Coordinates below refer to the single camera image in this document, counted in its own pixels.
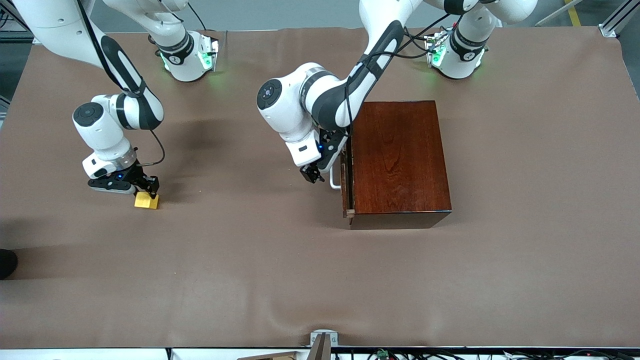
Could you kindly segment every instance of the gray floor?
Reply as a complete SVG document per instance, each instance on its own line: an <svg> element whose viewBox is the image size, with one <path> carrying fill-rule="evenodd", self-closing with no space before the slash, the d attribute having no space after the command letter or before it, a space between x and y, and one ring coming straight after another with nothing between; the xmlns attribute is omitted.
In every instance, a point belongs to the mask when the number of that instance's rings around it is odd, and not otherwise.
<svg viewBox="0 0 640 360"><path fill-rule="evenodd" d="M585 0L577 7L582 25L597 25L609 16L622 0ZM320 28L320 27L362 27L358 15L357 0L234 0L210 1L191 0L190 3L200 14L205 25L215 30L266 30L283 28ZM535 12L516 26L533 26L544 16L564 4L563 0L539 0ZM179 13L188 29L201 28L197 18L188 9ZM409 27L427 26L443 12L423 4L412 15ZM105 32L143 31L130 18L122 15L97 0L92 19ZM443 25L450 25L451 18ZM550 21L547 26L571 26L567 13ZM631 19L620 37L625 62L636 87L640 86L640 15ZM24 68L28 45L0 44L0 94L11 99L17 81Z"/></svg>

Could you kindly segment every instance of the brown wooden cabinet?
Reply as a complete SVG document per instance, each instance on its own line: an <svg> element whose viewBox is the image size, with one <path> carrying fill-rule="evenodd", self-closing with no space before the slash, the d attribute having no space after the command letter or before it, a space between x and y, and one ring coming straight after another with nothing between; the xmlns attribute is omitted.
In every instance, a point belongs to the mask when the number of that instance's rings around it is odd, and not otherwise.
<svg viewBox="0 0 640 360"><path fill-rule="evenodd" d="M365 102L341 157L352 229L419 229L451 212L435 101Z"/></svg>

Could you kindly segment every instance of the wooden drawer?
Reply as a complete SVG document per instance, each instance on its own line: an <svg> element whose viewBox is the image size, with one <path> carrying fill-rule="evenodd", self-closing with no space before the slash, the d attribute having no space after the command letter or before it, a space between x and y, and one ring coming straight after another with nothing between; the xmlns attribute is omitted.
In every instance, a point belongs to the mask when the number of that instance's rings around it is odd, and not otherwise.
<svg viewBox="0 0 640 360"><path fill-rule="evenodd" d="M451 213L435 101L365 102L340 159L352 229L420 229Z"/></svg>

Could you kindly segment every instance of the brown table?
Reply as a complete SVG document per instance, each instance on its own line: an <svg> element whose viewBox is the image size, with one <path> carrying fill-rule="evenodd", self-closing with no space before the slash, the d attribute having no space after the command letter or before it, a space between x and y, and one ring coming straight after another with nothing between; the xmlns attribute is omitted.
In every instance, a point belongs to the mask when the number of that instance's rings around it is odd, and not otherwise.
<svg viewBox="0 0 640 360"><path fill-rule="evenodd" d="M261 119L271 76L345 76L362 29L230 33L220 73L178 83L114 36L163 101L161 209L85 185L75 107L116 87L34 47L0 137L2 347L637 346L640 104L596 28L498 29L463 81L393 61L370 101L434 99L453 214L350 231ZM129 131L143 161L147 132Z"/></svg>

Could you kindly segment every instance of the yellow cube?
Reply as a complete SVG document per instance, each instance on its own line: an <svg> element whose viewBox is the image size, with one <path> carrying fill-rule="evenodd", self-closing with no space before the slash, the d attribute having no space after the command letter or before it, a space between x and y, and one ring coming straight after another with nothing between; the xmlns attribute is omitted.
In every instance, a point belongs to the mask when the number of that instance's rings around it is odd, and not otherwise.
<svg viewBox="0 0 640 360"><path fill-rule="evenodd" d="M160 199L160 195L156 194L155 199L151 199L151 195L148 192L137 192L136 193L136 202L133 204L136 208L144 208L144 209L157 209L158 208L158 200Z"/></svg>

